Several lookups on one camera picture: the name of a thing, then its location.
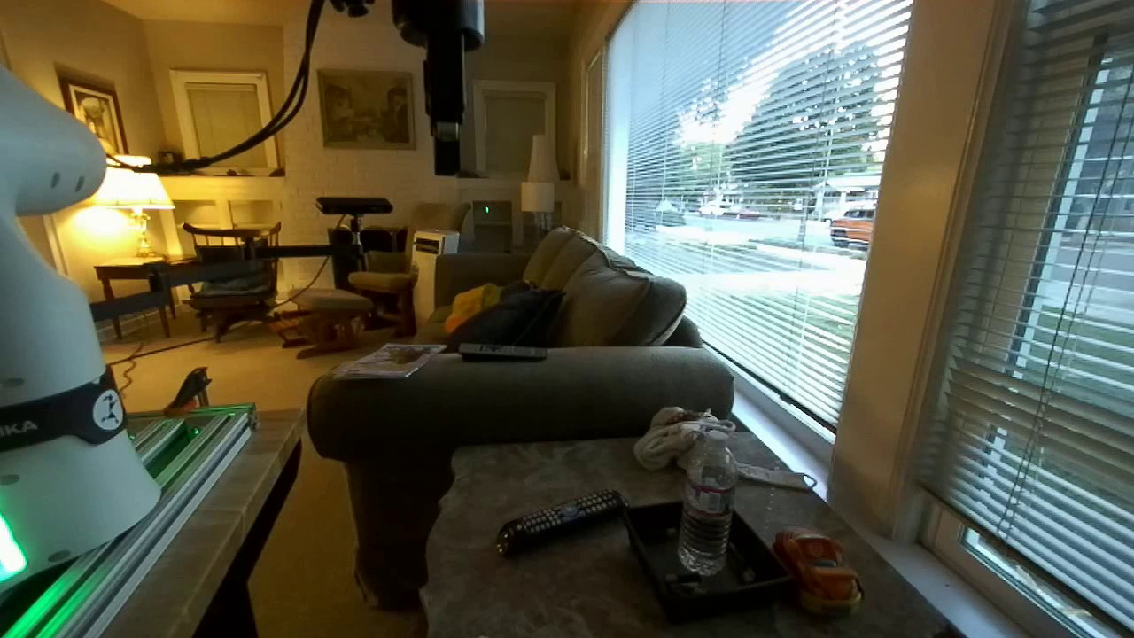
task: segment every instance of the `gray sofa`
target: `gray sofa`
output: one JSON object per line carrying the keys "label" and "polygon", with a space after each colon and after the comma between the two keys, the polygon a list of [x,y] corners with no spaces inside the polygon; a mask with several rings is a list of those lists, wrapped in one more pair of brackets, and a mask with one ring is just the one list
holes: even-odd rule
{"label": "gray sofa", "polygon": [[[725,365],[684,320],[684,287],[579,229],[545,234],[532,258],[439,262],[439,298],[481,279],[561,292],[541,363],[442,353],[410,380],[321,375],[307,393],[317,451],[348,468],[357,585],[385,608],[419,604],[455,448],[637,436],[665,403],[734,403]],[[419,339],[439,339],[439,320],[442,310]]]}

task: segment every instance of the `framed picture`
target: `framed picture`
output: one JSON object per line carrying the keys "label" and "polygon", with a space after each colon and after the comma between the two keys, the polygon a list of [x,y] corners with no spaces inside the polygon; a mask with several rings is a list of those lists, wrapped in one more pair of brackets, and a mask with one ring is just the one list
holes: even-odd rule
{"label": "framed picture", "polygon": [[413,150],[413,74],[320,71],[327,150]]}
{"label": "framed picture", "polygon": [[116,91],[109,82],[60,71],[63,106],[83,119],[109,157],[128,152],[128,134],[122,126]]}

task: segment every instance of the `sofa armrest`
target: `sofa armrest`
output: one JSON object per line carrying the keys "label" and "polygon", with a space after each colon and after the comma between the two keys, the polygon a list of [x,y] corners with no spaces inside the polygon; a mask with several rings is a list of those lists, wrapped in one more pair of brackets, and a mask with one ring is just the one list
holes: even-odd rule
{"label": "sofa armrest", "polygon": [[478,287],[478,284],[519,284],[526,273],[528,255],[435,255],[435,310],[449,305],[455,295]]}
{"label": "sofa armrest", "polygon": [[734,375],[703,347],[550,347],[545,363],[442,353],[410,380],[317,380],[307,432],[321,458],[396,448],[637,436],[665,409],[730,415]]}

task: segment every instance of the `remote control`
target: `remote control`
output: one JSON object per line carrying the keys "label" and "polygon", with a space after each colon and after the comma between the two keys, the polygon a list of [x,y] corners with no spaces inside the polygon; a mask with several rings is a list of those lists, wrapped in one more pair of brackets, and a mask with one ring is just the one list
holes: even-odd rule
{"label": "remote control", "polygon": [[462,343],[464,363],[541,363],[541,347],[519,343]]}
{"label": "remote control", "polygon": [[558,509],[511,516],[506,526],[500,526],[495,552],[500,557],[526,552],[532,545],[541,545],[545,538],[568,534],[575,529],[586,529],[586,526],[601,522],[601,516],[620,515],[620,509],[624,509],[620,494],[594,494],[587,501],[579,501],[579,505],[568,505],[568,508],[558,508]]}

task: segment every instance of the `plastic bottle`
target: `plastic bottle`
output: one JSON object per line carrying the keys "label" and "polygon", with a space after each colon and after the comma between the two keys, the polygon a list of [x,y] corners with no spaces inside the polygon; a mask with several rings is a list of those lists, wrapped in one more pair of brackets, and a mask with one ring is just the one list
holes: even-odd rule
{"label": "plastic bottle", "polygon": [[730,451],[730,429],[713,423],[687,464],[676,561],[690,574],[713,577],[725,566],[725,545],[734,529],[738,468]]}

